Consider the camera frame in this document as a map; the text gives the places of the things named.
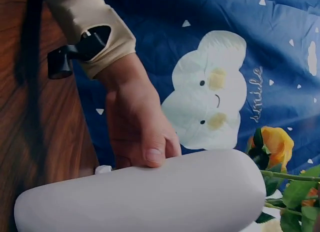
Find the sleeve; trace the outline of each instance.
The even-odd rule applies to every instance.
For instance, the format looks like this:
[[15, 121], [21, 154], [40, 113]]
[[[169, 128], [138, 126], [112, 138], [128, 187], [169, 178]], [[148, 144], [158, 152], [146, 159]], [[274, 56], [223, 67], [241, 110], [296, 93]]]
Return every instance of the sleeve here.
[[78, 43], [82, 34], [91, 28], [111, 28], [105, 48], [90, 61], [80, 62], [90, 79], [116, 60], [136, 52], [135, 36], [104, 0], [45, 1], [69, 44]]

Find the white device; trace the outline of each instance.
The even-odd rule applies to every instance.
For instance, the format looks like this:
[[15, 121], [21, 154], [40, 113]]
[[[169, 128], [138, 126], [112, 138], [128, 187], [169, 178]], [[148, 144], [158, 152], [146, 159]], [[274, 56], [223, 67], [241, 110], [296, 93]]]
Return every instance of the white device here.
[[27, 190], [14, 218], [19, 232], [239, 232], [265, 196], [246, 154], [201, 151]]

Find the wooden surface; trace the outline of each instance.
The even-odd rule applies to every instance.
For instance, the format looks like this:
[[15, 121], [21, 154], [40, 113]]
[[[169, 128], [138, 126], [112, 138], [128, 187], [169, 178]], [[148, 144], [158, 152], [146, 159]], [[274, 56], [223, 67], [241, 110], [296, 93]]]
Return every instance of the wooden surface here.
[[75, 78], [48, 80], [47, 53], [64, 43], [42, 0], [0, 0], [0, 232], [16, 231], [23, 191], [97, 165]]

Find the yellow cheek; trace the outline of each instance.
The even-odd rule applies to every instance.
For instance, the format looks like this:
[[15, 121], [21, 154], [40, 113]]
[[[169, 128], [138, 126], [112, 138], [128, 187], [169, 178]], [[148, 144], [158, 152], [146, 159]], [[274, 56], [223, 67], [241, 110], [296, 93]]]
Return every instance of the yellow cheek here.
[[210, 118], [208, 121], [208, 126], [211, 130], [215, 131], [220, 129], [226, 120], [227, 115], [225, 113], [217, 113]]
[[215, 68], [209, 77], [209, 88], [213, 91], [223, 89], [226, 83], [226, 71], [222, 68]]

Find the hand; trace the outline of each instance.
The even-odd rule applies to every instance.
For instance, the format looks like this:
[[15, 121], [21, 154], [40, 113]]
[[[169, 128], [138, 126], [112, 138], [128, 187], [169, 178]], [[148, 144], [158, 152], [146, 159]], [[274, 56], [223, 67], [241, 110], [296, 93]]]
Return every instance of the hand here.
[[117, 60], [97, 79], [108, 90], [106, 114], [117, 169], [159, 167], [165, 158], [181, 155], [178, 136], [136, 54]]

